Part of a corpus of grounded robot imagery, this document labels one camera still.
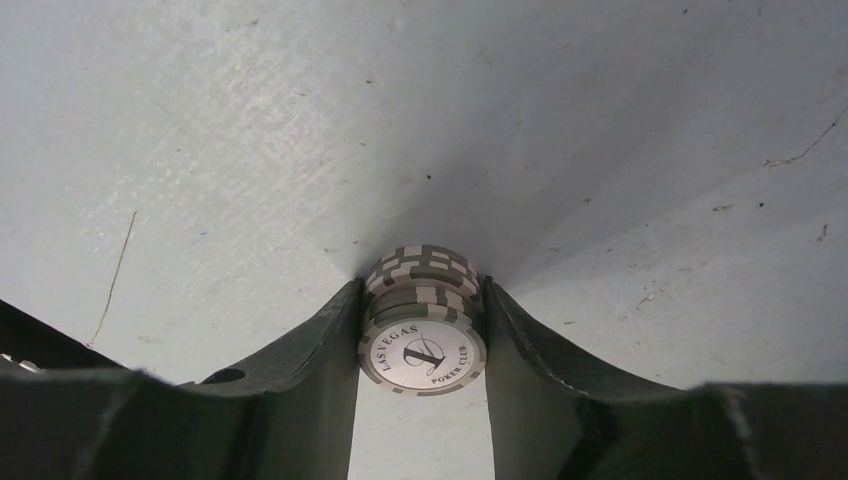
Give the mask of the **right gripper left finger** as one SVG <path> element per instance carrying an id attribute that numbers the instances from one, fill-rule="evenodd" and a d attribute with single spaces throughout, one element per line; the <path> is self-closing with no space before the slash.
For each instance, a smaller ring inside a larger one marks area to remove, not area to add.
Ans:
<path id="1" fill-rule="evenodd" d="M 199 383 L 1 354 L 5 479 L 344 479 L 362 283 Z"/>

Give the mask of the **grey poker chip stack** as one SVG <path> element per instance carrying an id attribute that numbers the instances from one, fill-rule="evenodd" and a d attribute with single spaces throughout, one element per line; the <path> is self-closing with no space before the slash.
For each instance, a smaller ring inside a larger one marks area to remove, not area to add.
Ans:
<path id="1" fill-rule="evenodd" d="M 370 269 L 363 293 L 361 369 L 375 384 L 419 397 L 457 391 L 484 371 L 478 272 L 437 245 L 398 248 Z"/>

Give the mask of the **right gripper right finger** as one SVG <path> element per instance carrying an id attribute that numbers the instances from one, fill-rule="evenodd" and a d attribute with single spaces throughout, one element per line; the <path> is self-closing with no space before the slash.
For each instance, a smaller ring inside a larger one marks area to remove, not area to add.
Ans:
<path id="1" fill-rule="evenodd" d="M 499 479 L 843 479 L 845 384 L 676 389 L 590 354 L 483 284 Z"/>

